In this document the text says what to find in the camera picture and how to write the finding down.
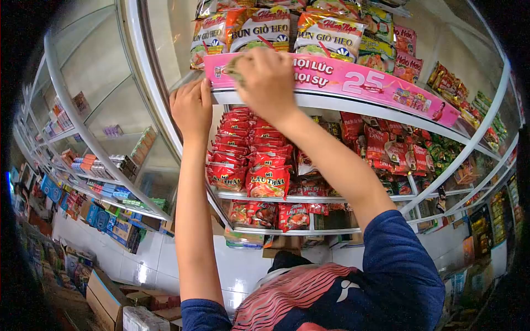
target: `cung đình noodle package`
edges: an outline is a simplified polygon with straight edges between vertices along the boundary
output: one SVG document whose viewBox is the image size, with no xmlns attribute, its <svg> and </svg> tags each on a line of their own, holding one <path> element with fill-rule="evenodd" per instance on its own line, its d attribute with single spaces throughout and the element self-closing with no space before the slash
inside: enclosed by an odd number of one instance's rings
<svg viewBox="0 0 530 331">
<path fill-rule="evenodd" d="M 366 25 L 325 13 L 302 13 L 294 52 L 355 63 Z"/>
<path fill-rule="evenodd" d="M 289 51 L 289 9 L 283 6 L 231 10 L 226 18 L 228 52 L 254 47 Z"/>
<path fill-rule="evenodd" d="M 190 51 L 192 68 L 203 69 L 206 55 L 228 53 L 225 25 L 226 12 L 195 21 Z"/>
</svg>

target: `white metal shelf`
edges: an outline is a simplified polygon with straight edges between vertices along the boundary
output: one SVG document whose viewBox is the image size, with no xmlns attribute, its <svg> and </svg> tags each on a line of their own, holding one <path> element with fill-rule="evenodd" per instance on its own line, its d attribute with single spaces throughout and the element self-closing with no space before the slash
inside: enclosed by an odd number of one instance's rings
<svg viewBox="0 0 530 331">
<path fill-rule="evenodd" d="M 212 90 L 213 101 L 217 104 L 242 104 L 243 101 L 233 88 L 217 88 Z M 470 138 L 453 129 L 441 126 L 433 121 L 392 109 L 386 105 L 378 105 L 373 102 L 366 102 L 350 96 L 333 93 L 316 93 L 308 90 L 295 90 L 296 103 L 302 107 L 322 108 L 336 111 L 350 112 L 360 115 L 379 117 L 403 124 L 408 124 L 416 128 L 424 129 L 438 135 L 450 138 L 461 144 L 469 145 Z M 475 149 L 489 157 L 500 160 L 501 157 L 486 149 L 481 145 L 476 145 Z"/>
</svg>

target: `cardboard box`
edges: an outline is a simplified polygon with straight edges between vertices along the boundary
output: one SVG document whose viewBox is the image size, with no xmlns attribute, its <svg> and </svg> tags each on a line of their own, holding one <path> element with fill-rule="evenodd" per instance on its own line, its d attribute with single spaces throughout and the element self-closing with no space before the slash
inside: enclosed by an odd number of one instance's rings
<svg viewBox="0 0 530 331">
<path fill-rule="evenodd" d="M 134 306 L 144 306 L 149 308 L 151 306 L 151 296 L 141 291 L 129 293 L 126 295 L 127 299 L 131 300 Z"/>
<path fill-rule="evenodd" d="M 279 251 L 289 251 L 301 255 L 303 237 L 299 236 L 274 236 L 272 242 L 263 247 L 262 257 L 274 258 Z"/>
<path fill-rule="evenodd" d="M 124 306 L 130 306 L 130 303 L 119 287 L 97 267 L 90 275 L 86 301 L 105 330 L 123 330 L 122 310 Z"/>
<path fill-rule="evenodd" d="M 173 321 L 182 317 L 182 314 L 180 313 L 180 307 L 155 310 L 153 313 L 157 316 L 167 319 L 168 321 Z"/>
</svg>

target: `cloth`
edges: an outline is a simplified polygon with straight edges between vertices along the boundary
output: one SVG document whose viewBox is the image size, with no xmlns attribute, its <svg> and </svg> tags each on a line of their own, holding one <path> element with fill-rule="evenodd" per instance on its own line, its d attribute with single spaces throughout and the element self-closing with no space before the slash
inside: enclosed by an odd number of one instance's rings
<svg viewBox="0 0 530 331">
<path fill-rule="evenodd" d="M 182 302 L 184 330 L 432 330 L 445 299 L 434 262 L 401 213 L 366 227 L 363 272 L 327 263 L 296 267 L 250 294 L 234 324 L 218 303 Z"/>
</svg>

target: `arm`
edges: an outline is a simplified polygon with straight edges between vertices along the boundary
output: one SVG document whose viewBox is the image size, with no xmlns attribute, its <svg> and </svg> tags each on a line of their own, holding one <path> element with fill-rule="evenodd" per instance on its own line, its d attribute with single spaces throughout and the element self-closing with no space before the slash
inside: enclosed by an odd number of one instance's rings
<svg viewBox="0 0 530 331">
<path fill-rule="evenodd" d="M 328 134 L 297 106 L 293 95 L 293 61 L 288 53 L 255 48 L 237 62 L 244 86 L 241 99 L 303 150 L 320 173 L 348 201 L 359 226 L 395 204 L 357 154 Z"/>
<path fill-rule="evenodd" d="M 207 299 L 222 306 L 223 294 L 204 189 L 206 146 L 212 116 L 209 84 L 207 80 L 197 80 L 170 96 L 172 116 L 184 137 L 176 199 L 175 250 L 182 301 Z"/>
</svg>

